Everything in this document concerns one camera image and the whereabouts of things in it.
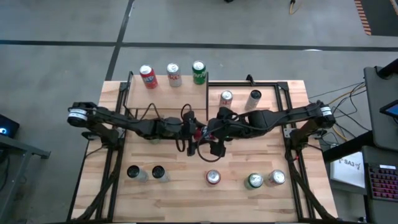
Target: concrete floor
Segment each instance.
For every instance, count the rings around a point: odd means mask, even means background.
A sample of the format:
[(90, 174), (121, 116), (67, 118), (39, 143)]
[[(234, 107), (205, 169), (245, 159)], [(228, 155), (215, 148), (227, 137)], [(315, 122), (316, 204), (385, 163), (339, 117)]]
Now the concrete floor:
[[(0, 0), (0, 40), (115, 42), (128, 0)], [(293, 16), (289, 1), (136, 0), (124, 42), (325, 45), (394, 47), (395, 37), (363, 32), (354, 1), (308, 0)], [(0, 45), (0, 113), (21, 124), (18, 139), (52, 151), (33, 159), (14, 206), (14, 218), (31, 223), (66, 219), (86, 141), (67, 124), (74, 101), (94, 101), (104, 81), (113, 47)], [(190, 73), (194, 60), (206, 62), (212, 80), (305, 80), (308, 95), (363, 80), (363, 68), (385, 65), (395, 52), (307, 52), (298, 50), (145, 49), (120, 50), (112, 80), (125, 80), (149, 63), (164, 71), (169, 62)], [(347, 90), (318, 99), (328, 102)], [(354, 99), (353, 117), (370, 128), (366, 94)], [(353, 111), (349, 103), (342, 105)], [(364, 131), (346, 118), (352, 133)], [(364, 215), (362, 196), (333, 190), (339, 217)]]

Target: computer monitor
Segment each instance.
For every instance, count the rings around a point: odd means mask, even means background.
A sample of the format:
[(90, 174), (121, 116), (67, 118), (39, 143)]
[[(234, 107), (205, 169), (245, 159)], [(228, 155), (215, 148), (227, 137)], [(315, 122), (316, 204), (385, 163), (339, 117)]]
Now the computer monitor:
[(398, 100), (380, 108), (380, 113), (392, 116), (393, 118), (398, 118)]

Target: aluminum can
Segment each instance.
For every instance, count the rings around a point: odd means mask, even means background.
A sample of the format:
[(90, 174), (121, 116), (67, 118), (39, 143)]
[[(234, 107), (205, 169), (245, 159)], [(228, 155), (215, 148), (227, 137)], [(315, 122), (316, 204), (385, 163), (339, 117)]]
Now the aluminum can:
[(195, 61), (192, 65), (193, 82), (202, 85), (206, 82), (206, 65), (202, 61)]
[(214, 187), (221, 180), (221, 174), (217, 170), (209, 170), (206, 173), (206, 181), (210, 187)]
[(253, 110), (257, 107), (257, 104), (260, 102), (261, 92), (258, 90), (253, 90), (250, 92), (248, 101), (246, 102), (245, 110)]
[(272, 171), (266, 180), (266, 185), (269, 187), (275, 187), (283, 184), (286, 181), (286, 176), (281, 170)]
[(233, 99), (233, 95), (230, 91), (226, 90), (226, 91), (222, 92), (221, 97), (220, 97), (220, 107), (224, 106), (226, 108), (230, 108), (232, 99)]
[(182, 84), (180, 67), (176, 63), (170, 63), (167, 65), (167, 76), (169, 78), (169, 84), (171, 87), (179, 87)]
[(133, 165), (127, 169), (127, 175), (139, 182), (147, 182), (148, 181), (148, 174), (144, 170), (140, 169), (138, 166)]
[(162, 166), (155, 166), (152, 169), (152, 175), (159, 182), (168, 182), (170, 180), (169, 175), (167, 174), (166, 170)]
[(263, 180), (263, 178), (261, 177), (260, 174), (253, 173), (253, 174), (250, 174), (249, 177), (247, 177), (244, 180), (244, 186), (248, 190), (257, 189), (257, 188), (261, 187), (263, 181), (264, 180)]
[(144, 84), (148, 89), (157, 87), (157, 79), (153, 68), (151, 68), (149, 65), (143, 65), (139, 69), (139, 73), (141, 75), (142, 81), (144, 81)]

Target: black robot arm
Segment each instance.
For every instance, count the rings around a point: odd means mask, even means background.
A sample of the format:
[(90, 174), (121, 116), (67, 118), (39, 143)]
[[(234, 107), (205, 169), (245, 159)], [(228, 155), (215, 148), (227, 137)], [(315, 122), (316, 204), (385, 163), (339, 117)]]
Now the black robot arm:
[(273, 112), (270, 110), (256, 110), (243, 114), (236, 114), (230, 109), (221, 107), (216, 118), (208, 122), (208, 126), (198, 122), (194, 112), (191, 110), (180, 118), (155, 118), (136, 119), (125, 115), (117, 114), (106, 108), (96, 106), (94, 103), (78, 102), (69, 108), (68, 122), (72, 126), (87, 128), (92, 133), (101, 137), (103, 144), (115, 146), (118, 142), (119, 132), (115, 129), (108, 129), (103, 125), (112, 124), (134, 131), (144, 139), (174, 139), (188, 141), (187, 155), (195, 154), (199, 145), (210, 144), (210, 153), (218, 157), (225, 155), (225, 141), (233, 139), (249, 139), (263, 136), (274, 127), (285, 124), (307, 121), (300, 129), (291, 131), (291, 149), (300, 149), (308, 141), (308, 136), (319, 129), (330, 128), (334, 125), (335, 119), (327, 105), (321, 101), (311, 103), (307, 106)]

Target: colorful keyboard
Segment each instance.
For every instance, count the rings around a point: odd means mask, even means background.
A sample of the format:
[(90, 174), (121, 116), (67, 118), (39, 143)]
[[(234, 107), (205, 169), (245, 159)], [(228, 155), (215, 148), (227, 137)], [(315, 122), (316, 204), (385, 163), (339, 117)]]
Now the colorful keyboard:
[(394, 166), (369, 165), (372, 198), (398, 202), (398, 171)]

